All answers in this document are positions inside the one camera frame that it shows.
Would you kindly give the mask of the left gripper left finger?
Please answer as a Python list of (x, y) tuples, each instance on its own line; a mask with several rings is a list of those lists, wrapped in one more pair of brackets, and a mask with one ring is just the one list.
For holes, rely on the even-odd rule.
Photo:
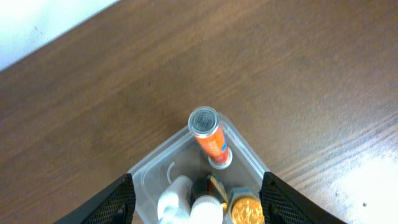
[(131, 224), (136, 194), (131, 174), (124, 174), (56, 224)]

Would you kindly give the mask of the clear plastic container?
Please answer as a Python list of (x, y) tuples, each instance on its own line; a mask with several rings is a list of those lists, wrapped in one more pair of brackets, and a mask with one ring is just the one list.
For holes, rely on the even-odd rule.
[(218, 170), (210, 165), (188, 127), (168, 138), (130, 168), (136, 193), (135, 214), (143, 223), (157, 223), (157, 202), (162, 192), (180, 175), (195, 180), (213, 173), (227, 191), (243, 187), (258, 194), (268, 167), (228, 117), (220, 113), (219, 118), (233, 155), (226, 169)]

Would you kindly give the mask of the white spray bottle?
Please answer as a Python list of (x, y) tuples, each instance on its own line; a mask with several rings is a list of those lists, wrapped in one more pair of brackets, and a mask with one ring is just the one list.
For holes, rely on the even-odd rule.
[(193, 182), (185, 175), (177, 177), (157, 203), (158, 223), (190, 223)]

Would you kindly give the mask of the small jar gold lid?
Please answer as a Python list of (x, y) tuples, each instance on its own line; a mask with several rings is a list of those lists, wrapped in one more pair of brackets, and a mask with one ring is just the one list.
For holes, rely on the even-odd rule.
[(261, 201), (251, 189), (232, 188), (229, 192), (227, 217), (234, 224), (263, 224)]

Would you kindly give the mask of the dark bottle white cap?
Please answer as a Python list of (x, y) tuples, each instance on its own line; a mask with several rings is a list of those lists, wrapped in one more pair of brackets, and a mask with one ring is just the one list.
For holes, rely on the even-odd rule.
[(228, 206), (225, 187), (217, 176), (207, 174), (194, 181), (190, 223), (222, 224)]

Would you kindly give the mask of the orange effervescent tablet tube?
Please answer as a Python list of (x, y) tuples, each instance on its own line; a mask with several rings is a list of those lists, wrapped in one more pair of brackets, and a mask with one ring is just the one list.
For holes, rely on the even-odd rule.
[(188, 118), (188, 129), (208, 156), (212, 167), (226, 169), (233, 160), (233, 154), (224, 137), (218, 112), (202, 106), (192, 111)]

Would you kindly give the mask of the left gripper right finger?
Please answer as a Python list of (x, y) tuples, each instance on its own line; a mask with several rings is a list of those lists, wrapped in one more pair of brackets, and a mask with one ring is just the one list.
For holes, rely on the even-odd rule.
[(345, 224), (271, 172), (259, 191), (266, 224)]

